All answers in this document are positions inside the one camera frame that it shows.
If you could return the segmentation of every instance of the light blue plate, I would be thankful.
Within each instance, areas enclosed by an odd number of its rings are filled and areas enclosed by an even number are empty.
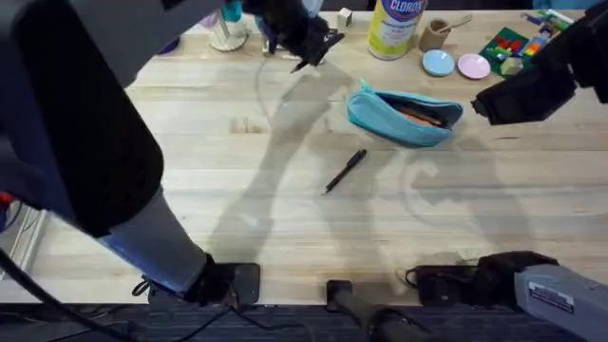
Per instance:
[[[454,59],[443,50],[430,50],[422,56],[422,66],[433,76],[447,76],[454,71]]]

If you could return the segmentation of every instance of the clorox logo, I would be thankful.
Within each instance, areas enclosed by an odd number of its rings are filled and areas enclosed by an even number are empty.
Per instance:
[[[392,19],[405,22],[422,13],[427,0],[382,0],[382,5]]]

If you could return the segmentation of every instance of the green lego baseplate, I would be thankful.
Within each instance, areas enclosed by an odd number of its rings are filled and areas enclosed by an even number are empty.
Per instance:
[[[529,39],[520,35],[518,32],[512,30],[511,28],[503,28],[494,38],[492,38],[489,43],[487,43],[484,49],[482,49],[482,51],[479,53],[480,55],[484,56],[484,58],[486,58],[486,60],[490,63],[490,66],[492,67],[492,72],[507,79],[511,76],[503,75],[503,73],[501,72],[501,65],[503,64],[503,61],[499,60],[491,52],[487,51],[488,48],[492,49],[498,47],[499,43],[496,42],[497,37],[503,37],[505,40],[510,40],[511,42],[521,41],[522,47],[525,47],[525,45],[528,44]],[[522,71],[528,70],[529,68],[534,66],[530,62],[530,57],[526,54],[522,54],[522,62]]]

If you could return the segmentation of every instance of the small plate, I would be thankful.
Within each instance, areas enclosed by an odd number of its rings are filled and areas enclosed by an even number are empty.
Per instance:
[[[475,53],[468,53],[458,59],[458,69],[466,77],[473,80],[481,80],[490,74],[490,63]]]
[[[427,51],[422,56],[422,66],[433,76],[447,76],[454,70],[454,59],[439,49]]]

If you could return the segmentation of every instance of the bottle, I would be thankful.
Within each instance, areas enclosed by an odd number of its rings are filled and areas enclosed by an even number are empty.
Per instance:
[[[401,58],[412,48],[412,38],[428,0],[377,0],[368,34],[368,49],[382,60]]]

